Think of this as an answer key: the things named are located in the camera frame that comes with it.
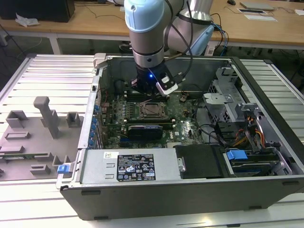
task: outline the motherboard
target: motherboard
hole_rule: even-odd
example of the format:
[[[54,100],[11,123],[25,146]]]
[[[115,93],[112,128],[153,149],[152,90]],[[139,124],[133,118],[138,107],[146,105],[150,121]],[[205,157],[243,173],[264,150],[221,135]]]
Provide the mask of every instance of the motherboard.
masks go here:
[[[186,93],[144,100],[108,95],[101,103],[102,141],[105,149],[172,148],[203,144],[195,121],[197,99]]]

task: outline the desk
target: desk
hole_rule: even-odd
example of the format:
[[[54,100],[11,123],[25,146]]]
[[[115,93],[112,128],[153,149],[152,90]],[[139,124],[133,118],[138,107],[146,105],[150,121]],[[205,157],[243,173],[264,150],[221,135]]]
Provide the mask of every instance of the desk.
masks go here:
[[[300,10],[304,8],[303,3],[297,2],[251,1],[266,2],[275,8],[284,7]],[[274,18],[278,22],[257,21],[248,20],[244,14],[235,14],[224,8],[228,6],[236,12],[237,8],[243,8],[239,2],[240,0],[236,0],[237,4],[231,6],[226,3],[226,0],[214,0],[210,11],[211,14],[220,14],[223,29],[229,34],[229,46],[304,50],[304,16],[277,9],[274,11]],[[54,54],[61,54],[58,38],[130,40],[129,30],[122,20],[124,12],[120,11],[120,7],[114,5],[88,6],[97,16],[110,15],[95,18],[95,15],[88,8],[80,7],[81,3],[76,3],[76,5],[78,6],[76,6],[75,13],[68,23],[40,21],[41,25],[39,26],[25,28],[14,20],[0,19],[0,24],[14,36],[49,38]],[[216,23],[219,23],[216,15],[213,18]],[[213,33],[207,47],[207,55],[213,55],[213,50],[218,45],[220,38],[219,32]]]
[[[236,0],[236,5],[231,6],[224,0],[214,0],[211,8],[212,13],[221,16],[222,27],[229,34],[229,46],[252,47],[252,48],[279,48],[304,50],[304,16],[286,12],[284,9],[273,11],[273,21],[249,20],[244,14],[236,14],[237,9],[243,7],[239,4],[241,0]],[[287,9],[304,8],[303,3],[251,0],[251,2],[267,3],[274,8],[284,7]],[[217,15],[213,16],[214,22],[219,24]],[[213,55],[213,49],[218,45],[220,32],[214,32],[211,41],[208,43],[206,53]]]
[[[58,38],[130,40],[129,29],[124,21],[124,12],[114,5],[88,6],[95,15],[82,3],[76,3],[75,12],[68,23],[39,21],[40,25],[23,27],[14,20],[2,20],[0,24],[13,36],[49,38],[54,54],[62,54]]]

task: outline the laptop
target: laptop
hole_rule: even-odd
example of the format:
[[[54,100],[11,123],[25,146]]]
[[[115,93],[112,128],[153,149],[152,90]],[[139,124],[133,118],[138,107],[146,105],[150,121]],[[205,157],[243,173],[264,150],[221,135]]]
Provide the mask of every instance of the laptop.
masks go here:
[[[255,2],[240,2],[242,6],[244,6],[246,9],[252,9],[252,10],[269,10],[273,11],[275,8],[269,6],[265,3],[255,3]]]

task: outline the robotic arm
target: robotic arm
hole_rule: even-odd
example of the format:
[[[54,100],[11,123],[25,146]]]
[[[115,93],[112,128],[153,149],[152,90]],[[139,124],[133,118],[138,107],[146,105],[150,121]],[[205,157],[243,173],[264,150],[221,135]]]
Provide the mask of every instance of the robotic arm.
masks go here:
[[[200,55],[213,32],[211,5],[212,0],[124,0],[137,69],[131,82],[135,90],[166,96],[178,88],[181,81],[166,67],[164,51]]]

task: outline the power supply label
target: power supply label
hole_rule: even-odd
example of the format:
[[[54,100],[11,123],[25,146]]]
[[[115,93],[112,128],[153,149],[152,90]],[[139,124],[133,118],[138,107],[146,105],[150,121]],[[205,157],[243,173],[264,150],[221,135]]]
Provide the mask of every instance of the power supply label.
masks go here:
[[[153,154],[119,155],[117,180],[119,182],[156,180]]]

